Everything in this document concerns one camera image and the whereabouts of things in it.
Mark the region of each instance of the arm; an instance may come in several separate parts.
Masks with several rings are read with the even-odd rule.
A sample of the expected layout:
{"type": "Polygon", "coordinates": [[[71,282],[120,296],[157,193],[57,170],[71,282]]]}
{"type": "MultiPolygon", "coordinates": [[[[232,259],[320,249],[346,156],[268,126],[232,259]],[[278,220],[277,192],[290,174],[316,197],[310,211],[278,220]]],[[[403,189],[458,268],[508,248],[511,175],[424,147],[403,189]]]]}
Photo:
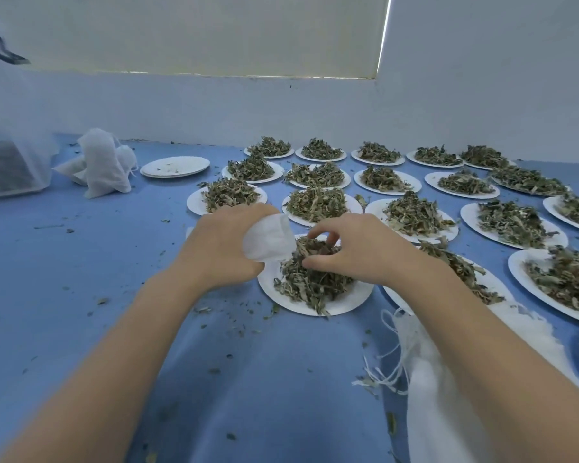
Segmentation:
{"type": "Polygon", "coordinates": [[[115,327],[0,456],[0,463],[124,460],[165,356],[207,290],[257,276],[242,241],[270,205],[223,208],[200,219],[170,268],[149,279],[115,327]]]}
{"type": "Polygon", "coordinates": [[[579,463],[579,389],[485,308],[446,264],[371,215],[323,221],[309,236],[324,232],[330,243],[341,237],[343,250],[311,256],[303,265],[397,291],[438,347],[503,461],[579,463]]]}

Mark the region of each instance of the blue tabletop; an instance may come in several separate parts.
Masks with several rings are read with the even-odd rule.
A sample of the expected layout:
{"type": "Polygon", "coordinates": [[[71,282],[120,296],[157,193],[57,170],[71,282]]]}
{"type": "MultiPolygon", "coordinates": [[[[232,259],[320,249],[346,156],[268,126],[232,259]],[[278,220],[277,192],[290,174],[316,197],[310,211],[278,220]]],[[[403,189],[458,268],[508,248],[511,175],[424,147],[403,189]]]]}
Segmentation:
{"type": "MultiPolygon", "coordinates": [[[[56,163],[76,155],[79,148],[68,145],[74,140],[61,138],[56,163]]],[[[140,165],[199,155],[211,166],[178,179],[147,179],[136,173],[131,193],[93,200],[83,197],[84,187],[54,174],[51,186],[41,193],[0,200],[0,446],[114,324],[141,284],[176,255],[186,228],[198,219],[186,210],[196,184],[215,179],[228,160],[244,158],[234,147],[129,144],[140,165]],[[103,297],[108,302],[98,305],[103,297]]],[[[295,155],[276,162],[285,168],[304,163],[295,155]]],[[[352,176],[366,167],[351,157],[339,164],[352,176]]],[[[519,164],[560,178],[579,194],[579,164],[519,164]]],[[[409,161],[395,169],[423,183],[427,173],[437,170],[409,161]]],[[[282,181],[261,186],[277,207],[295,189],[282,181]]],[[[345,191],[383,197],[354,182],[345,191]]],[[[471,201],[425,183],[419,195],[436,199],[449,215],[459,215],[471,201]]],[[[579,230],[550,216],[541,198],[506,189],[501,198],[534,205],[579,249],[579,230]]],[[[291,224],[295,233],[306,232],[291,224]]],[[[579,322],[519,286],[506,268],[515,249],[480,236],[464,223],[450,248],[493,272],[517,301],[546,317],[579,375],[579,322]]],[[[157,463],[375,463],[392,461],[394,451],[409,462],[406,398],[387,389],[374,397],[351,385],[363,374],[363,355],[378,365],[375,356],[397,344],[380,321],[382,309],[395,307],[380,287],[362,306],[331,320],[284,309],[264,319],[270,316],[271,302],[256,281],[211,292],[196,306],[201,307],[211,311],[191,312],[180,329],[127,461],[142,462],[156,453],[157,463]],[[235,325],[246,334],[240,336],[235,325]],[[220,373],[208,373],[211,368],[220,373]],[[392,437],[386,411],[393,412],[398,423],[392,437]]],[[[380,366],[386,371],[396,360],[389,356],[380,366]]]]}

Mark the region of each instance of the beige window shade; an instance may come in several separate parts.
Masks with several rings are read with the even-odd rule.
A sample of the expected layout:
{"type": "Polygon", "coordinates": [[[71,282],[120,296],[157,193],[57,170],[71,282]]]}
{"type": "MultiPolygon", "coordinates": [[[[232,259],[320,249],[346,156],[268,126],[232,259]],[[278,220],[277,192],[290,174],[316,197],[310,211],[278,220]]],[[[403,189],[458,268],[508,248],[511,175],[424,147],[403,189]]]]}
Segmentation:
{"type": "Polygon", "coordinates": [[[36,69],[375,77],[388,0],[0,0],[36,69]]]}

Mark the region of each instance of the paper plate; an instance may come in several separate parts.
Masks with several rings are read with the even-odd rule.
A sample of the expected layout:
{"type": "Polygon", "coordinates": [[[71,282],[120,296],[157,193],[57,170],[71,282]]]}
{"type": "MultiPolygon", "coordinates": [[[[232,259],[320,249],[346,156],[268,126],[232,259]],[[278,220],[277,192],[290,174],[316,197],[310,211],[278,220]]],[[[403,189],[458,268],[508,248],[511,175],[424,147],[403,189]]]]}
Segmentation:
{"type": "MultiPolygon", "coordinates": [[[[530,192],[525,191],[525,190],[520,190],[520,189],[518,189],[518,188],[510,187],[510,186],[502,183],[499,179],[496,179],[496,178],[494,178],[494,177],[491,177],[491,180],[493,180],[493,182],[496,183],[497,185],[499,185],[499,186],[501,186],[501,187],[504,187],[504,188],[508,188],[509,190],[512,190],[512,191],[516,191],[516,192],[519,192],[519,193],[523,193],[523,194],[525,194],[525,195],[540,196],[540,197],[545,198],[545,195],[540,195],[540,194],[538,194],[538,193],[530,193],[530,192]]],[[[569,191],[572,191],[572,188],[571,188],[570,186],[567,185],[566,188],[567,188],[569,191]]]]}
{"type": "MultiPolygon", "coordinates": [[[[245,153],[247,156],[251,155],[251,153],[248,151],[248,148],[244,148],[243,153],[245,153]]],[[[294,148],[290,149],[289,152],[282,154],[280,156],[264,156],[264,157],[266,159],[281,159],[282,157],[291,156],[292,154],[294,154],[294,148]]]]}
{"type": "Polygon", "coordinates": [[[574,222],[572,219],[567,218],[566,216],[560,214],[557,211],[557,206],[560,204],[561,201],[562,201],[561,196],[550,196],[543,200],[543,206],[552,216],[555,216],[561,221],[564,221],[566,224],[570,224],[571,226],[574,226],[577,229],[579,229],[579,223],[574,222]]]}
{"type": "Polygon", "coordinates": [[[296,149],[296,155],[300,158],[300,159],[304,159],[304,160],[309,160],[311,162],[336,162],[338,160],[343,160],[347,157],[347,154],[345,154],[345,151],[341,151],[341,156],[337,157],[336,159],[312,159],[310,157],[305,157],[302,155],[302,148],[298,148],[296,149]]]}
{"type": "MultiPolygon", "coordinates": [[[[500,240],[500,236],[494,232],[486,232],[482,230],[479,226],[479,204],[478,203],[470,203],[463,208],[461,208],[461,219],[465,221],[465,224],[474,229],[477,233],[482,236],[485,236],[488,239],[493,241],[499,242],[503,245],[508,245],[509,247],[514,247],[516,249],[525,249],[526,247],[522,247],[521,245],[511,244],[509,242],[504,242],[500,240]]],[[[543,224],[543,227],[547,232],[559,232],[559,234],[555,234],[552,237],[545,239],[545,246],[546,247],[554,247],[556,245],[562,245],[562,247],[568,247],[568,236],[566,233],[557,227],[554,223],[549,222],[547,219],[540,218],[540,221],[543,224]]]]}
{"type": "Polygon", "coordinates": [[[209,165],[210,161],[203,157],[176,156],[149,162],[139,172],[151,178],[177,178],[201,172],[209,165]]]}
{"type": "MultiPolygon", "coordinates": [[[[369,205],[365,208],[365,213],[366,214],[373,214],[373,215],[377,216],[380,219],[380,221],[382,221],[384,224],[388,225],[388,218],[384,214],[384,210],[388,207],[388,204],[394,200],[398,200],[398,198],[385,198],[382,200],[375,200],[375,201],[369,203],[369,205]]],[[[442,210],[438,209],[438,214],[443,219],[450,219],[450,220],[454,221],[453,218],[448,216],[448,214],[444,213],[444,211],[442,211],[442,210]]],[[[449,241],[453,240],[457,235],[459,235],[459,226],[455,224],[454,226],[447,228],[445,231],[440,231],[431,237],[409,236],[407,234],[402,234],[399,231],[395,231],[395,232],[398,233],[404,239],[409,240],[413,244],[419,244],[421,240],[424,240],[424,241],[432,243],[432,244],[437,244],[440,242],[440,237],[446,237],[449,241]]]]}
{"type": "MultiPolygon", "coordinates": [[[[361,170],[359,172],[356,172],[354,174],[354,181],[360,185],[361,187],[363,187],[365,190],[369,190],[375,193],[379,193],[382,195],[404,195],[406,191],[380,191],[376,188],[371,188],[368,187],[366,185],[363,184],[363,182],[361,181],[361,177],[363,176],[363,173],[365,171],[361,170]]],[[[401,180],[403,180],[403,182],[407,183],[408,185],[411,185],[412,187],[410,188],[411,191],[413,191],[414,193],[418,193],[420,191],[420,189],[422,188],[422,183],[420,183],[420,180],[418,180],[416,177],[412,177],[409,174],[406,174],[405,172],[395,172],[395,174],[397,174],[401,180]]]]}
{"type": "Polygon", "coordinates": [[[552,299],[540,288],[534,284],[532,278],[525,272],[524,264],[525,262],[536,262],[543,270],[547,270],[552,266],[551,255],[547,249],[525,249],[513,253],[508,258],[508,269],[514,278],[521,284],[530,294],[535,295],[544,303],[550,305],[554,309],[565,313],[566,315],[572,317],[573,319],[579,320],[579,311],[576,311],[564,304],[557,302],[552,299]]]}
{"type": "MultiPolygon", "coordinates": [[[[268,195],[264,190],[262,190],[260,187],[256,187],[255,185],[251,186],[254,187],[255,191],[259,193],[257,203],[265,203],[266,201],[268,201],[268,195]]],[[[202,193],[207,190],[208,187],[203,187],[191,193],[191,195],[186,200],[186,207],[191,211],[193,211],[195,214],[200,216],[203,216],[204,214],[210,214],[206,209],[206,202],[202,197],[202,193]]]]}
{"type": "MultiPolygon", "coordinates": [[[[493,170],[493,169],[494,169],[493,167],[481,167],[481,166],[476,165],[476,164],[470,164],[470,163],[469,163],[468,161],[466,161],[466,160],[463,161],[463,163],[464,163],[465,165],[469,165],[470,167],[473,167],[474,169],[481,169],[481,170],[493,170]]],[[[514,162],[514,161],[511,161],[511,160],[509,159],[509,160],[508,160],[508,165],[517,166],[517,163],[514,162]]]]}
{"type": "Polygon", "coordinates": [[[352,156],[355,160],[359,161],[359,162],[364,162],[365,164],[370,164],[370,165],[401,165],[405,162],[405,158],[403,156],[401,156],[399,159],[397,159],[394,162],[371,162],[370,160],[365,160],[362,159],[361,157],[358,157],[358,153],[360,153],[360,149],[355,149],[354,151],[352,151],[350,153],[350,156],[352,156]]]}
{"type": "MultiPolygon", "coordinates": [[[[482,268],[478,263],[474,263],[465,257],[461,257],[461,258],[463,258],[468,263],[471,263],[473,265],[476,265],[479,268],[482,268]]],[[[502,281],[500,281],[500,279],[498,277],[496,277],[489,270],[485,270],[484,275],[476,272],[476,282],[478,282],[479,284],[486,287],[488,291],[495,292],[495,293],[498,293],[499,295],[503,296],[503,298],[505,298],[505,300],[512,302],[512,303],[516,302],[514,296],[510,292],[510,289],[508,289],[508,287],[506,287],[506,285],[502,281]]],[[[386,287],[386,286],[383,286],[383,288],[384,288],[384,292],[386,292],[386,295],[388,295],[388,297],[390,297],[390,299],[395,304],[397,304],[399,307],[402,307],[404,310],[408,311],[412,315],[414,314],[414,312],[412,311],[412,309],[410,308],[408,303],[405,302],[403,300],[403,298],[399,294],[397,294],[396,291],[394,291],[394,290],[390,289],[390,287],[386,287]]]]}
{"type": "MultiPolygon", "coordinates": [[[[320,235],[318,240],[326,240],[326,235],[320,235]]],[[[286,308],[289,311],[302,313],[303,315],[309,315],[311,317],[321,317],[317,315],[316,311],[311,309],[305,302],[297,302],[291,300],[286,295],[279,293],[275,289],[274,280],[278,278],[283,280],[281,275],[281,263],[280,262],[268,262],[265,267],[257,277],[259,285],[262,287],[263,292],[270,297],[273,302],[278,303],[280,306],[286,308]]],[[[355,281],[346,293],[337,297],[334,301],[329,301],[326,303],[326,310],[330,315],[340,315],[342,313],[353,311],[356,307],[359,307],[367,300],[373,291],[373,285],[368,283],[363,283],[362,281],[355,281]]]]}
{"type": "MultiPolygon", "coordinates": [[[[345,195],[345,205],[347,206],[347,209],[349,210],[349,212],[363,214],[363,207],[356,200],[356,198],[354,198],[353,196],[347,195],[347,194],[344,194],[344,195],[345,195]]],[[[288,201],[290,201],[289,196],[285,197],[285,199],[281,203],[281,209],[288,216],[288,218],[290,218],[294,222],[299,223],[300,225],[307,226],[307,227],[313,227],[317,224],[314,222],[309,222],[306,219],[299,218],[298,216],[294,216],[292,213],[290,213],[287,210],[287,208],[285,207],[285,205],[288,203],[288,201]]]]}
{"type": "Polygon", "coordinates": [[[414,155],[416,154],[416,151],[412,151],[406,154],[406,156],[408,156],[408,159],[412,162],[415,162],[417,164],[420,165],[426,165],[428,167],[438,167],[438,168],[442,168],[442,169],[452,169],[452,168],[456,168],[456,167],[463,167],[464,163],[460,163],[460,164],[455,164],[455,165],[439,165],[439,164],[427,164],[426,162],[421,162],[419,160],[416,160],[416,157],[414,157],[414,155]]]}
{"type": "MultiPolygon", "coordinates": [[[[311,164],[311,165],[309,165],[309,169],[313,170],[314,168],[319,167],[321,165],[323,165],[323,164],[311,164]]],[[[341,172],[343,172],[343,181],[335,187],[326,187],[326,188],[345,188],[350,183],[352,183],[352,178],[349,176],[349,174],[344,170],[342,170],[341,172]]],[[[296,185],[297,187],[300,187],[300,188],[309,188],[308,186],[303,185],[302,183],[298,183],[294,180],[288,180],[288,182],[291,183],[292,185],[296,185]]]]}
{"type": "Polygon", "coordinates": [[[483,200],[489,198],[495,198],[499,196],[500,189],[494,185],[491,186],[493,191],[491,193],[478,193],[475,195],[466,195],[464,193],[456,193],[454,191],[447,190],[446,188],[442,188],[438,182],[441,178],[448,177],[456,172],[431,172],[430,174],[425,175],[425,182],[427,182],[430,186],[435,188],[436,190],[442,191],[444,193],[448,193],[449,195],[460,196],[462,198],[471,198],[475,200],[483,200]]]}
{"type": "MultiPolygon", "coordinates": [[[[278,164],[275,164],[274,162],[269,162],[268,165],[274,169],[275,173],[273,174],[272,177],[269,178],[265,178],[263,180],[245,180],[245,182],[247,183],[266,183],[266,182],[272,182],[273,180],[276,180],[278,178],[283,177],[283,174],[285,172],[285,170],[283,169],[283,167],[281,167],[278,164]]],[[[230,173],[229,170],[227,170],[227,166],[225,166],[222,170],[221,170],[221,175],[223,177],[226,178],[234,178],[234,176],[230,173]]]]}

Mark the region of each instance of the blue table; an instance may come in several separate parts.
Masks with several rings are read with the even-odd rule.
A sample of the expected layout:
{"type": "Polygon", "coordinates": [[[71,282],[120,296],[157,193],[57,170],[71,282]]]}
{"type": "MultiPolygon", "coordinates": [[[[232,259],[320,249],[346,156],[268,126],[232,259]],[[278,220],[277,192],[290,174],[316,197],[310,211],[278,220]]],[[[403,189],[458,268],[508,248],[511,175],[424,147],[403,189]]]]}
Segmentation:
{"type": "MultiPolygon", "coordinates": [[[[56,163],[76,155],[79,148],[68,145],[74,141],[61,137],[56,163]]],[[[232,147],[130,144],[141,165],[172,155],[201,155],[211,166],[181,179],[147,179],[137,173],[131,177],[131,193],[93,200],[83,197],[83,187],[54,175],[42,193],[0,200],[0,446],[114,324],[141,284],[176,255],[186,228],[198,218],[186,210],[196,184],[215,179],[229,159],[244,158],[241,149],[232,147]],[[109,301],[98,305],[103,297],[109,301]]],[[[289,168],[300,160],[293,155],[277,162],[289,168]]],[[[579,193],[579,165],[520,164],[561,178],[579,193]]],[[[351,175],[365,168],[351,157],[340,166],[351,175]]],[[[409,161],[398,169],[421,180],[437,170],[409,161]]],[[[282,181],[262,187],[277,207],[295,189],[282,181]]],[[[345,191],[382,196],[355,183],[345,191]]],[[[470,202],[426,184],[420,196],[437,199],[450,215],[470,202]]],[[[579,249],[579,230],[552,218],[539,197],[505,189],[501,197],[534,205],[579,249]]],[[[291,224],[295,233],[306,232],[291,224]]],[[[492,271],[519,302],[545,316],[579,374],[579,322],[520,288],[506,268],[514,249],[464,224],[450,247],[492,271]]],[[[401,461],[409,462],[406,399],[388,390],[375,398],[351,385],[363,374],[363,354],[377,365],[375,355],[397,344],[380,321],[382,309],[394,308],[380,287],[360,308],[330,321],[284,309],[265,320],[271,302],[256,281],[209,293],[196,306],[201,307],[212,311],[192,312],[180,329],[127,461],[142,462],[156,452],[158,463],[375,463],[392,461],[394,448],[401,461]],[[235,325],[244,325],[244,337],[232,329],[235,325]],[[211,375],[210,368],[221,373],[211,375]],[[392,438],[385,411],[398,422],[392,438]],[[228,439],[229,433],[236,440],[228,439]]],[[[386,358],[383,370],[396,360],[386,358]]]]}

